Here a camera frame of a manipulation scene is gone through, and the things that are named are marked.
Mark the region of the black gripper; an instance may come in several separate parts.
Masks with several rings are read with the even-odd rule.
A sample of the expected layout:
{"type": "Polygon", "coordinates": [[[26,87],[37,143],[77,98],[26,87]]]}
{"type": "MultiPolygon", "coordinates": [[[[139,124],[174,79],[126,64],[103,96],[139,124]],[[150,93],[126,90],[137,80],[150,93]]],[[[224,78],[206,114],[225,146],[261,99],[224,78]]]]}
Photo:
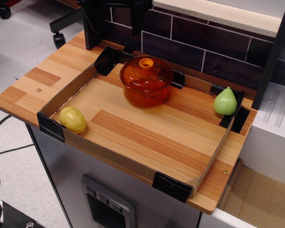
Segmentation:
{"type": "Polygon", "coordinates": [[[83,6],[84,12],[93,32],[101,32],[101,23],[98,13],[99,6],[131,8],[132,36],[137,36],[143,26],[145,13],[153,8],[153,0],[78,0],[77,4],[83,6]]]}

